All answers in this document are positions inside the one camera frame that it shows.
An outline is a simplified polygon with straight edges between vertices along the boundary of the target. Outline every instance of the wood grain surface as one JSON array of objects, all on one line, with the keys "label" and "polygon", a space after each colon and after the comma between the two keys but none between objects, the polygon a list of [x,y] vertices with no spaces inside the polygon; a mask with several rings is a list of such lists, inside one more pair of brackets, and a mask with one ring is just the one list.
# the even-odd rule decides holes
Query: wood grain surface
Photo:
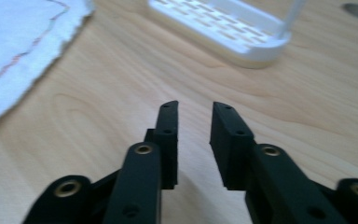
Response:
[{"label": "wood grain surface", "polygon": [[[291,1],[248,3],[282,17]],[[258,143],[285,149],[310,179],[334,188],[358,177],[358,19],[344,3],[309,1],[279,60],[250,70],[151,20],[146,1],[96,0],[63,56],[0,119],[0,223],[22,222],[59,177],[119,169],[171,100],[179,185],[163,191],[162,223],[252,223],[208,144],[213,101],[234,106]]]}]

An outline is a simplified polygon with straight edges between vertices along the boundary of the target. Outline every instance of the black plastic part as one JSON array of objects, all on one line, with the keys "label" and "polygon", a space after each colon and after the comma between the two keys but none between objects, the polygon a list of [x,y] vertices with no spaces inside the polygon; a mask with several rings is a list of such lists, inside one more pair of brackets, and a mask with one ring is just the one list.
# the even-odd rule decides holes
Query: black plastic part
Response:
[{"label": "black plastic part", "polygon": [[272,209],[271,223],[347,223],[281,148],[258,145],[248,162]]},{"label": "black plastic part", "polygon": [[230,105],[213,104],[211,146],[224,185],[247,190],[254,223],[347,223],[281,148],[254,141]]},{"label": "black plastic part", "polygon": [[254,135],[237,111],[230,105],[213,103],[211,147],[223,184],[230,190],[246,190],[249,170],[244,161],[255,145]]},{"label": "black plastic part", "polygon": [[171,101],[159,108],[155,129],[148,129],[145,142],[157,144],[161,150],[161,187],[174,189],[178,172],[178,102]]},{"label": "black plastic part", "polygon": [[56,180],[34,203],[23,223],[81,223],[90,213],[90,187],[90,181],[81,175]]},{"label": "black plastic part", "polygon": [[159,147],[148,142],[130,147],[103,223],[159,223],[160,184]]},{"label": "black plastic part", "polygon": [[358,223],[357,178],[339,181],[333,200],[337,209],[350,223]]},{"label": "black plastic part", "polygon": [[101,223],[103,221],[109,197],[116,184],[119,172],[120,170],[117,170],[91,185],[92,190],[88,203],[92,204],[92,210],[90,211],[89,220],[85,221],[85,223]]}]

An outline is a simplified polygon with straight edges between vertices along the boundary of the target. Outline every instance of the red stitching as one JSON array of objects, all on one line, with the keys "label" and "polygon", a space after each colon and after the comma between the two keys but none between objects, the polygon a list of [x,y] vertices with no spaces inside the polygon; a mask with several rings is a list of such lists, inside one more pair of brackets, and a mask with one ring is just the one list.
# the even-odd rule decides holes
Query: red stitching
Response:
[{"label": "red stitching", "polygon": [[27,54],[30,54],[34,48],[39,44],[39,42],[43,39],[43,37],[45,37],[51,30],[52,28],[54,27],[54,24],[55,24],[55,21],[63,14],[65,14],[67,11],[69,11],[69,6],[66,5],[65,3],[63,2],[59,2],[59,1],[55,1],[55,0],[46,0],[46,1],[49,1],[49,2],[53,2],[53,3],[56,3],[60,6],[63,7],[63,11],[61,11],[60,13],[58,13],[57,15],[55,15],[54,17],[50,18],[49,19],[49,24],[48,24],[48,28],[40,35],[38,36],[34,41],[33,43],[31,44],[31,47],[28,48],[27,51],[23,52],[23,53],[19,53],[17,55],[15,55],[12,59],[11,59],[11,62],[8,63],[7,65],[3,66],[0,70],[0,77],[2,75],[5,74],[5,72],[13,65],[15,65],[20,59],[21,57],[27,55]]}]

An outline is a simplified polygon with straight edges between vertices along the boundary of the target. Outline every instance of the white cloth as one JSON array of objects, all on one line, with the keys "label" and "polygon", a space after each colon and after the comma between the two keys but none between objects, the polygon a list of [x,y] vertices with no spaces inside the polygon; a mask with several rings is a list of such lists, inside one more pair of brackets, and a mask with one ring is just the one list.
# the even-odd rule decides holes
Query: white cloth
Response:
[{"label": "white cloth", "polygon": [[60,57],[91,0],[0,0],[0,117]]}]

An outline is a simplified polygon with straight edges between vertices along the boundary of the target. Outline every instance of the white plastic object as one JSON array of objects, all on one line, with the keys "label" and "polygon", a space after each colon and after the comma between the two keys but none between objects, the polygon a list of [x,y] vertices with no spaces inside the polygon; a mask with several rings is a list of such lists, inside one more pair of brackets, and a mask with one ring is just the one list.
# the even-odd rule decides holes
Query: white plastic object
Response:
[{"label": "white plastic object", "polygon": [[306,0],[294,0],[284,21],[240,0],[149,0],[151,15],[248,68],[271,64],[289,42]]}]

